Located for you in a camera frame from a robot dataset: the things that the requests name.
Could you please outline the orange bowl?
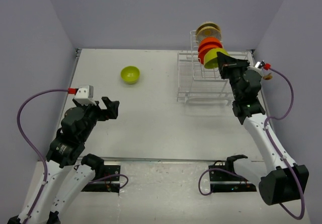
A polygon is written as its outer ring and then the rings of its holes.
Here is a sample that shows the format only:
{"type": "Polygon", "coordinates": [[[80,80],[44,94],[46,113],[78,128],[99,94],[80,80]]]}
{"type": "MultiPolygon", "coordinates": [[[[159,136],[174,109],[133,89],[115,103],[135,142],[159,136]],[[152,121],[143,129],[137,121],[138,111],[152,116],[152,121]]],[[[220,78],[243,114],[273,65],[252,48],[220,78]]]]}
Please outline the orange bowl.
{"type": "Polygon", "coordinates": [[[205,54],[209,50],[215,49],[215,48],[220,48],[220,46],[218,46],[216,44],[208,43],[208,44],[202,45],[202,47],[198,50],[198,59],[199,59],[199,61],[200,61],[200,63],[202,65],[204,64],[204,56],[205,56],[205,54]]]}
{"type": "Polygon", "coordinates": [[[200,43],[199,43],[199,46],[198,46],[198,49],[206,46],[206,45],[216,45],[218,46],[219,48],[222,48],[222,43],[215,37],[207,37],[207,38],[204,38],[200,43]]]}

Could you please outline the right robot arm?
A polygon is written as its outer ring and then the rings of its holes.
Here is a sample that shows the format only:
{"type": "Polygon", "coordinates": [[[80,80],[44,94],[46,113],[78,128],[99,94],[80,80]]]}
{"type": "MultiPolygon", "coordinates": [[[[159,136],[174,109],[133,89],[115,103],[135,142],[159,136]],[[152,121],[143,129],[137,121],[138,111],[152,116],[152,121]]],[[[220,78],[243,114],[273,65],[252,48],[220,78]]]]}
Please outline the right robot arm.
{"type": "Polygon", "coordinates": [[[224,168],[225,176],[230,180],[242,176],[250,181],[267,205],[303,201],[309,171],[282,146],[258,99],[262,70],[271,70],[271,65],[261,61],[252,67],[247,60],[223,53],[218,53],[217,62],[221,78],[228,80],[232,89],[233,113],[254,140],[266,166],[257,167],[246,156],[231,156],[227,159],[230,164],[224,168]]]}

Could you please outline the lime green bowl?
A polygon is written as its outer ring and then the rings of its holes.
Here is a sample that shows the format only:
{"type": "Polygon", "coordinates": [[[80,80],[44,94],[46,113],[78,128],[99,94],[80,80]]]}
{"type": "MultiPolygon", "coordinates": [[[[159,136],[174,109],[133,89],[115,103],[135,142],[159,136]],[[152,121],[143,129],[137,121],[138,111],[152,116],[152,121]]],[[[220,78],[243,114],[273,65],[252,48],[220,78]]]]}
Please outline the lime green bowl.
{"type": "Polygon", "coordinates": [[[229,56],[228,52],[223,48],[213,48],[209,50],[204,56],[204,68],[215,69],[218,68],[218,53],[229,56]]]}
{"type": "Polygon", "coordinates": [[[135,66],[127,66],[121,70],[120,76],[124,83],[132,85],[138,82],[140,70],[135,66]]]}

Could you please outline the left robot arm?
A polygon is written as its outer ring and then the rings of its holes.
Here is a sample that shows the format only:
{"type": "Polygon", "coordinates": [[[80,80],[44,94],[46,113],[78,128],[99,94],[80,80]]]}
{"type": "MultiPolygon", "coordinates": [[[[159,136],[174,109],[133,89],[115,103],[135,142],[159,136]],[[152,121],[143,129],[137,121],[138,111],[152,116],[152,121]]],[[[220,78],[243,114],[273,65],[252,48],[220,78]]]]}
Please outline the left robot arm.
{"type": "Polygon", "coordinates": [[[106,108],[101,109],[98,101],[89,101],[83,105],[77,98],[74,107],[68,109],[61,121],[61,127],[51,142],[44,161],[44,171],[37,189],[23,211],[9,219],[9,223],[60,223],[61,217],[83,188],[92,180],[104,176],[102,158],[88,154],[71,179],[68,174],[85,149],[92,130],[99,121],[118,117],[119,101],[102,97],[106,108]]]}

